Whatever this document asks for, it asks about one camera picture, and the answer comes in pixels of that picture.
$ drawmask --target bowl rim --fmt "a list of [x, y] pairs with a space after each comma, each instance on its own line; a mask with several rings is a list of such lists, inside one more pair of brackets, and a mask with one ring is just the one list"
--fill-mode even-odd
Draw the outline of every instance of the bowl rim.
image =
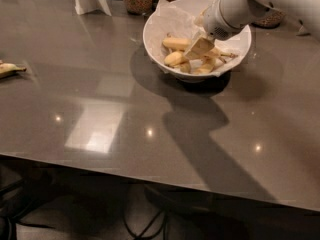
[[[171, 1], [169, 3], [171, 4], [179, 4], [180, 1], [183, 1], [183, 0], [174, 0], [174, 1]], [[192, 77], [193, 79], [203, 79], [203, 78], [209, 78], [209, 77], [219, 77], [220, 75], [224, 74], [225, 72], [222, 72], [220, 75], [217, 75], [215, 74], [216, 71], [212, 71], [210, 72], [209, 74], [199, 74], [199, 75], [193, 75], [193, 74], [189, 74], [189, 73], [184, 73], [184, 72], [181, 72], [181, 71], [177, 71], [177, 70], [174, 70], [173, 68], [170, 68], [166, 65], [164, 65], [164, 63], [162, 63], [161, 61], [157, 60], [148, 50], [148, 48], [146, 47], [145, 45], [145, 40], [146, 40], [146, 26], [149, 24], [149, 21], [151, 21], [152, 19], [152, 16], [154, 15], [155, 11], [149, 16], [148, 20], [146, 21], [145, 25], [144, 25], [144, 28], [143, 28], [143, 33], [142, 33], [142, 39], [143, 39], [143, 44], [144, 44], [144, 47], [145, 47], [145, 50], [147, 51], [149, 57], [151, 58], [151, 60], [157, 64], [159, 64], [162, 68], [164, 68], [167, 72], [170, 72], [170, 73], [173, 73], [175, 75], [180, 75], [181, 77]], [[248, 49], [247, 51], [245, 52], [245, 54], [248, 53], [248, 51], [250, 50], [250, 47], [251, 47], [251, 43], [252, 43], [252, 33], [251, 33], [251, 29], [249, 27], [249, 25], [245, 26], [242, 31], [247, 31], [248, 32], [248, 43], [249, 43], [249, 46], [248, 46]]]

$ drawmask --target table surface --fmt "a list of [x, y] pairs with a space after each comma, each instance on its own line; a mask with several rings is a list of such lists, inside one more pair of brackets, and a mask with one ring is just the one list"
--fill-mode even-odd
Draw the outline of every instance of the table surface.
[[240, 66], [190, 87], [150, 62], [147, 18], [108, 4], [112, 17], [78, 16], [74, 0], [0, 0], [0, 58], [28, 68], [0, 81], [0, 153], [320, 211], [312, 36], [288, 17], [252, 28]]

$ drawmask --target banana peel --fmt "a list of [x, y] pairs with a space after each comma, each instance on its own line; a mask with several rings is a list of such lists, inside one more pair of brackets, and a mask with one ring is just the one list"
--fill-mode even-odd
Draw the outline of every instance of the banana peel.
[[3, 63], [3, 61], [0, 60], [0, 79], [13, 76], [18, 72], [25, 72], [26, 70], [26, 67], [18, 67], [12, 63]]

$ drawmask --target white robotic arm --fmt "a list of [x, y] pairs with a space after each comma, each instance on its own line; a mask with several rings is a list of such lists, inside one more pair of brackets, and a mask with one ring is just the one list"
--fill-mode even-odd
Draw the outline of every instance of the white robotic arm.
[[214, 0], [204, 12], [203, 27], [213, 39], [227, 40], [270, 8], [297, 17], [320, 40], [320, 0]]

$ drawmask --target black cable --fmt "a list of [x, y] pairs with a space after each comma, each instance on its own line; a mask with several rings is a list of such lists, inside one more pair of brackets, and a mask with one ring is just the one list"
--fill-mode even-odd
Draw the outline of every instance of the black cable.
[[128, 233], [133, 237], [134, 240], [152, 240], [153, 238], [155, 238], [156, 236], [158, 236], [161, 231], [164, 229], [164, 227], [167, 224], [168, 221], [168, 215], [165, 213], [164, 217], [163, 217], [163, 221], [161, 223], [161, 226], [159, 227], [159, 229], [152, 235], [150, 236], [143, 236], [148, 229], [153, 225], [153, 223], [156, 221], [156, 219], [163, 213], [164, 211], [159, 211], [152, 219], [151, 221], [148, 223], [148, 225], [144, 228], [144, 230], [139, 234], [135, 234], [129, 227], [128, 223], [126, 222], [125, 216], [124, 216], [124, 212], [123, 212], [123, 222], [124, 225], [128, 231]]
[[48, 226], [48, 225], [43, 225], [43, 224], [36, 224], [36, 223], [26, 223], [22, 221], [16, 221], [16, 224], [25, 226], [25, 227], [33, 227], [33, 228], [51, 228], [54, 229], [54, 227]]
[[21, 188], [21, 187], [23, 187], [23, 185], [25, 185], [24, 180], [18, 180], [16, 182], [13, 182], [13, 183], [9, 184], [8, 186], [5, 186], [2, 189], [0, 189], [0, 196], [3, 196], [13, 190]]
[[163, 240], [167, 240], [168, 239], [168, 224], [169, 224], [169, 217], [167, 217], [167, 221], [166, 224], [163, 227]]

